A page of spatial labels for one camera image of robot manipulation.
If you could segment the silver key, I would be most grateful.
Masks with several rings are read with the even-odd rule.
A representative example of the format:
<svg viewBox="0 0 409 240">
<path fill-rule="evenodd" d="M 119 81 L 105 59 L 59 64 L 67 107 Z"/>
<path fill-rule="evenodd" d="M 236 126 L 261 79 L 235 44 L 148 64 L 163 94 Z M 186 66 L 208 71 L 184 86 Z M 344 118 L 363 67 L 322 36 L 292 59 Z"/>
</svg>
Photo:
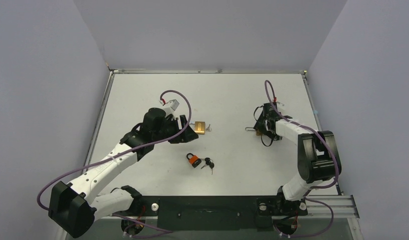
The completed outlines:
<svg viewBox="0 0 409 240">
<path fill-rule="evenodd" d="M 211 128 L 211 125 L 210 125 L 210 124 L 207 126 L 207 128 L 205 129 L 205 131 L 206 131 L 206 132 L 211 132 L 211 131 L 212 131 L 212 128 Z"/>
</svg>

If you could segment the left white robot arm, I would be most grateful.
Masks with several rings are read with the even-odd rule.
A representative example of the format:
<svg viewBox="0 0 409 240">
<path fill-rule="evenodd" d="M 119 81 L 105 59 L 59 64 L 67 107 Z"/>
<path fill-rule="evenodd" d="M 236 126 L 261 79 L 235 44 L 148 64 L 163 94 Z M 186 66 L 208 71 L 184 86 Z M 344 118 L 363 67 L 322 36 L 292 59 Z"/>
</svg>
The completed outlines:
<svg viewBox="0 0 409 240">
<path fill-rule="evenodd" d="M 88 170 L 68 183 L 57 182 L 50 196 L 48 216 L 71 237 L 85 234 L 96 220 L 125 211 L 136 215 L 142 208 L 142 196 L 126 185 L 112 193 L 100 192 L 120 173 L 141 160 L 157 142 L 188 143 L 198 139 L 185 115 L 174 116 L 169 108 L 150 108 L 143 121 L 126 133 L 103 163 L 92 164 Z"/>
</svg>

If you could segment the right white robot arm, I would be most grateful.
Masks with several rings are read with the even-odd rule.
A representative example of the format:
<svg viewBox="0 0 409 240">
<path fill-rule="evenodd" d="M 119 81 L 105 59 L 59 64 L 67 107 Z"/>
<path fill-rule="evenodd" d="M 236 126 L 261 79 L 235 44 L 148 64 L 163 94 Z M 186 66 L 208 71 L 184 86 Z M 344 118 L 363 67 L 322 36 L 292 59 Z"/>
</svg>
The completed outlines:
<svg viewBox="0 0 409 240">
<path fill-rule="evenodd" d="M 336 184 L 342 165 L 335 136 L 331 131 L 317 131 L 282 115 L 275 102 L 259 108 L 261 113 L 255 118 L 253 130 L 257 135 L 269 138 L 266 146 L 289 140 L 297 149 L 297 173 L 280 187 L 281 196 L 274 200 L 275 209 L 286 214 L 294 208 L 294 201 L 303 199 L 311 190 Z"/>
</svg>

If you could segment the brass padlock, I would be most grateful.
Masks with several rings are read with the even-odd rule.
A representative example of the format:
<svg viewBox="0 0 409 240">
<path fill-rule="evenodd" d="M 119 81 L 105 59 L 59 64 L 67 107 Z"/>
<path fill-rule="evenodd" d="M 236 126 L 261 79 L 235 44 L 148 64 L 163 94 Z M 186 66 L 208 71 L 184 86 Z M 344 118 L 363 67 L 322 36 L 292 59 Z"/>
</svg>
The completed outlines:
<svg viewBox="0 0 409 240">
<path fill-rule="evenodd" d="M 204 121 L 194 121 L 189 124 L 192 125 L 196 134 L 204 135 L 206 133 L 206 123 Z"/>
</svg>

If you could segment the orange black padlock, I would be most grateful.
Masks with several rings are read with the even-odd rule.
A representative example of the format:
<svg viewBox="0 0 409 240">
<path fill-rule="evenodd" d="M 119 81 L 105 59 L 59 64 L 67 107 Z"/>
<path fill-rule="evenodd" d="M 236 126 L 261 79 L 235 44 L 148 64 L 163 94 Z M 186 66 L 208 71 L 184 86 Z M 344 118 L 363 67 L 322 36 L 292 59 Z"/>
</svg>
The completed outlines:
<svg viewBox="0 0 409 240">
<path fill-rule="evenodd" d="M 202 159 L 192 153 L 188 153 L 186 158 L 193 168 L 197 168 L 202 163 Z"/>
</svg>

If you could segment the small padlock with keys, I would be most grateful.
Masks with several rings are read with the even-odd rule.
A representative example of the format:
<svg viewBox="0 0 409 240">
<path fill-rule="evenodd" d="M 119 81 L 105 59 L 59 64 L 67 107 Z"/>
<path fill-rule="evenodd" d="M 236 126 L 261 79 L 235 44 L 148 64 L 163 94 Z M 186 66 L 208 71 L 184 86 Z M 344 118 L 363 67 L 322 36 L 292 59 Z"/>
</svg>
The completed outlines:
<svg viewBox="0 0 409 240">
<path fill-rule="evenodd" d="M 247 132 L 253 132 L 255 133 L 256 136 L 262 135 L 258 130 L 254 129 L 253 127 L 245 127 L 244 130 Z"/>
</svg>

